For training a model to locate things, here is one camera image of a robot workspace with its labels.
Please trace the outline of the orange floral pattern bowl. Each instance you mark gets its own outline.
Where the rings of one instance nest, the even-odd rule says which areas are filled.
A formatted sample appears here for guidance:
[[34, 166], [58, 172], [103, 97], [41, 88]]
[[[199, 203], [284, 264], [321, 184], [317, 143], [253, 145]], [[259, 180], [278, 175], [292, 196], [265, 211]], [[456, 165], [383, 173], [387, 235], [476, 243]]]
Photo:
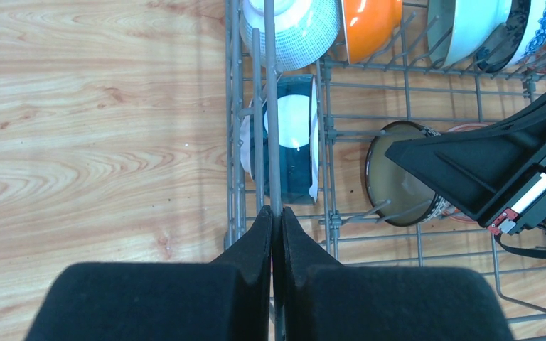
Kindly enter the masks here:
[[[472, 144], [472, 135], [469, 134], [469, 131], [475, 131], [478, 129], [486, 128], [489, 126], [488, 123], [481, 123], [481, 122], [472, 122], [472, 123], [466, 123], [466, 124], [459, 124], [457, 126], [454, 126], [450, 128], [446, 135], [456, 135], [465, 133], [466, 139], [464, 137], [461, 137], [462, 142], [460, 143], [460, 146], [470, 146]], [[449, 205], [442, 213], [443, 218], [449, 218], [451, 220], [456, 220], [457, 222], [466, 223], [466, 224], [478, 224], [477, 221], [471, 219], [468, 215], [464, 214], [462, 211], [460, 211], [457, 207], [453, 205]]]

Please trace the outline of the black bowl beige inside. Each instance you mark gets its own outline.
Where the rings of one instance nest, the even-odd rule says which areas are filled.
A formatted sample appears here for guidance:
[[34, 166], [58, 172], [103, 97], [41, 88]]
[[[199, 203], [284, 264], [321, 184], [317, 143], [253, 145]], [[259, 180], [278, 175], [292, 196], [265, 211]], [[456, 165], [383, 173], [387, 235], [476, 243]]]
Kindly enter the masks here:
[[375, 213], [386, 223], [408, 227], [440, 216], [450, 205], [422, 181], [391, 161], [385, 152], [398, 141], [424, 139], [440, 133], [411, 121], [382, 128], [365, 157], [365, 188]]

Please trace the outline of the white bowl green dashes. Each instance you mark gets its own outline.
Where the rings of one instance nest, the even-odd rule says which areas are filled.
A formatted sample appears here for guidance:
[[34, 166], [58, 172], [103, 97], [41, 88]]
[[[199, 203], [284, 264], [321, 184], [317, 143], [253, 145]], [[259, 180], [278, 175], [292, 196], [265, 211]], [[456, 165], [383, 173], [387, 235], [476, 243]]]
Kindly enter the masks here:
[[[266, 63], [264, 1], [242, 1], [240, 37], [255, 55], [252, 31], [259, 30], [261, 64]], [[302, 69], [318, 60], [333, 45], [341, 29], [340, 5], [334, 0], [274, 2], [276, 68]]]

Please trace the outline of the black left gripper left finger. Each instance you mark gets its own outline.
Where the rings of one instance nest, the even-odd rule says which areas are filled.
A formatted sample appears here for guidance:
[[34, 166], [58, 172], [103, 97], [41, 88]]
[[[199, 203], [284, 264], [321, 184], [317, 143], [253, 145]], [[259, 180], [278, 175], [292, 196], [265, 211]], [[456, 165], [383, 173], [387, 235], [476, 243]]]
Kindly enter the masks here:
[[208, 263], [86, 262], [50, 287], [28, 340], [266, 340], [273, 214]]

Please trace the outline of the blue floral pattern bowl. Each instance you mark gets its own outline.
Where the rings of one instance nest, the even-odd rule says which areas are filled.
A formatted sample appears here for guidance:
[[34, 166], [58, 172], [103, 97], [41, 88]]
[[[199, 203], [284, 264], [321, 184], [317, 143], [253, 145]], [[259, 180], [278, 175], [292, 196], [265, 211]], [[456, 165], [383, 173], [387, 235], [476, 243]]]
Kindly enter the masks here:
[[496, 73], [521, 63], [546, 43], [546, 0], [512, 3], [506, 23], [497, 27], [474, 55], [476, 66]]

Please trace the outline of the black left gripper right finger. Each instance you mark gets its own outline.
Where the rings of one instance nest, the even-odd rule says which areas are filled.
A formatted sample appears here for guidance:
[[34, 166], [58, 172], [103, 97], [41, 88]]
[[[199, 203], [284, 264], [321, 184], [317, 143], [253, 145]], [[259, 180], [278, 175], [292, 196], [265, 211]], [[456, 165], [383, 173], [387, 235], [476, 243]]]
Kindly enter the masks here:
[[512, 340], [495, 293], [459, 267], [348, 266], [281, 216], [288, 340]]

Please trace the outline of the pale green bowl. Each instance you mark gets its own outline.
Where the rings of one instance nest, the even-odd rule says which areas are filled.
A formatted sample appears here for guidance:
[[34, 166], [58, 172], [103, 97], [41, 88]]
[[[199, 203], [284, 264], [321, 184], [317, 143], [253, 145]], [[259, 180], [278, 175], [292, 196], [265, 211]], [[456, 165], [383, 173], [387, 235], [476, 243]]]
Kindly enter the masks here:
[[475, 52], [506, 23], [510, 0], [429, 0], [428, 57], [435, 69], [452, 66]]

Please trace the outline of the dark teal bowl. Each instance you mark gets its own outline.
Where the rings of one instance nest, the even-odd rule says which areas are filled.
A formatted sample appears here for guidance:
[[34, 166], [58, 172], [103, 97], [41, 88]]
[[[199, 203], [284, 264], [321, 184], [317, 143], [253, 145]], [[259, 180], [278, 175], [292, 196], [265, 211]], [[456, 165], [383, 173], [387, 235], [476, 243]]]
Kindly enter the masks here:
[[[288, 205], [314, 205], [319, 186], [319, 120], [315, 75], [290, 75], [277, 83], [281, 199]], [[263, 111], [264, 194], [270, 196], [269, 127], [266, 100]], [[255, 123], [244, 117], [240, 128], [240, 161], [255, 180]]]

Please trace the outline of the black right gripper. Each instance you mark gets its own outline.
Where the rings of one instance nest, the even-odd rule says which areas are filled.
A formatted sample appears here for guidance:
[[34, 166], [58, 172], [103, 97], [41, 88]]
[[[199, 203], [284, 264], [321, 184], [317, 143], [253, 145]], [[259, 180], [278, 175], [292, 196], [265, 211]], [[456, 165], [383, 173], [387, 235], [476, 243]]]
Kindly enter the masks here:
[[546, 259], [546, 249], [502, 243], [504, 234], [546, 235], [546, 93], [507, 119], [465, 133], [394, 142], [386, 156], [493, 235], [505, 251]]

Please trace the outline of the orange bowl white inside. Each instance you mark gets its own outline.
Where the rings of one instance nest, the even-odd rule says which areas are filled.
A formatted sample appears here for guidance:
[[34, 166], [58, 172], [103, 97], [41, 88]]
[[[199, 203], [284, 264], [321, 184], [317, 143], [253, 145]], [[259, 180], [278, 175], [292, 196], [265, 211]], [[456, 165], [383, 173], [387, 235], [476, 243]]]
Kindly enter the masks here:
[[402, 0], [341, 0], [340, 4], [350, 64], [381, 49], [402, 19]]

